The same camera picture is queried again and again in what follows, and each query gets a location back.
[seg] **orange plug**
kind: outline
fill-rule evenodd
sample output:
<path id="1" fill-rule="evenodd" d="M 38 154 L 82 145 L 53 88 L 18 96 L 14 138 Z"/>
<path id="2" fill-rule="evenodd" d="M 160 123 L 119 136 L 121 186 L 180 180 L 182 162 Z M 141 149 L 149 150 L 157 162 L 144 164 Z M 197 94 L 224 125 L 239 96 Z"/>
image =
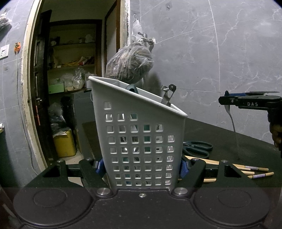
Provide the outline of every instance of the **orange plug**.
<path id="1" fill-rule="evenodd" d="M 17 42 L 17 43 L 15 44 L 15 48 L 14 48 L 15 54 L 16 54 L 16 53 L 19 53 L 20 50 L 21 50 L 21 43 L 20 43 L 20 42 Z"/>

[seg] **marble tile wall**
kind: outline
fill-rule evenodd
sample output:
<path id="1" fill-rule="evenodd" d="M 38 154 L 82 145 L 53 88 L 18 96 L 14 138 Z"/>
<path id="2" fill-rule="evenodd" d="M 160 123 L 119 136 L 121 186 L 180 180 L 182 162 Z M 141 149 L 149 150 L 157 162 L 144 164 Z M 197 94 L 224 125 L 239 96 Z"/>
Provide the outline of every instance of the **marble tile wall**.
<path id="1" fill-rule="evenodd" d="M 23 115 L 21 101 L 21 75 L 17 78 L 17 60 L 14 54 L 15 42 L 23 45 L 27 19 L 34 0 L 10 0 L 2 9 L 9 9 L 7 16 L 13 21 L 9 27 L 0 31 L 0 47 L 10 44 L 9 56 L 0 60 L 0 123 L 5 131 L 0 133 L 0 184 L 3 187 L 26 185 L 36 175 L 30 164 L 30 150 L 21 121 Z M 21 54 L 18 54 L 19 73 Z M 32 152 L 37 172 L 38 164 Z"/>
<path id="2" fill-rule="evenodd" d="M 146 88 L 160 94 L 159 86 L 175 84 L 172 102 L 189 118 L 232 130 L 224 106 L 218 103 L 225 90 L 282 90 L 282 8 L 275 1 L 131 0 L 130 4 L 143 32 L 156 39 L 155 64 Z M 272 143 L 266 111 L 231 107 L 231 113 L 237 132 Z"/>

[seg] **scissors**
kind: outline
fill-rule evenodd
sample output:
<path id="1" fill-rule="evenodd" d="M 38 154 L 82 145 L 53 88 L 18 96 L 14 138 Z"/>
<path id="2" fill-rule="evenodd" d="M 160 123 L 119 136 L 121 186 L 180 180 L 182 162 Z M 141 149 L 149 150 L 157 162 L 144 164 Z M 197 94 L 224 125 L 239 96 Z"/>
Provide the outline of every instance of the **scissors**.
<path id="1" fill-rule="evenodd" d="M 212 151 L 212 148 L 212 144 L 207 142 L 184 141 L 182 153 L 191 157 L 208 159 L 210 156 L 208 151 Z"/>

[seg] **basket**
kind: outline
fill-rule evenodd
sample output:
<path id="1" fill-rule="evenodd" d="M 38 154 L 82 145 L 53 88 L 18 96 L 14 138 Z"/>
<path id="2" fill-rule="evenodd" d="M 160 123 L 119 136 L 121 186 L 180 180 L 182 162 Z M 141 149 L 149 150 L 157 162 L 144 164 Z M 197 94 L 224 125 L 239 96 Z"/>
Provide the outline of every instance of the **basket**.
<path id="1" fill-rule="evenodd" d="M 175 187 L 187 114 L 162 98 L 90 76 L 101 152 L 111 188 Z"/>

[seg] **metal screw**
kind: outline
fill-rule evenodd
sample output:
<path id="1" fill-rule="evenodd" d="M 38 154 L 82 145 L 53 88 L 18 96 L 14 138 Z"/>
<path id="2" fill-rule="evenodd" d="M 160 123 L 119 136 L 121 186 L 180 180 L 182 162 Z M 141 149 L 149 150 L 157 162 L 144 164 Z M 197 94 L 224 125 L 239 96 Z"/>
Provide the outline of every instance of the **metal screw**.
<path id="1" fill-rule="evenodd" d="M 186 188 L 175 188 L 174 193 L 177 195 L 185 195 L 188 192 Z"/>
<path id="2" fill-rule="evenodd" d="M 98 188 L 97 189 L 97 194 L 101 196 L 106 196 L 111 193 L 111 190 L 109 188 Z"/>
<path id="3" fill-rule="evenodd" d="M 145 197 L 145 196 L 146 196 L 145 193 L 140 193 L 140 194 L 139 194 L 139 197 L 141 197 L 141 198 L 143 198 L 143 197 Z"/>

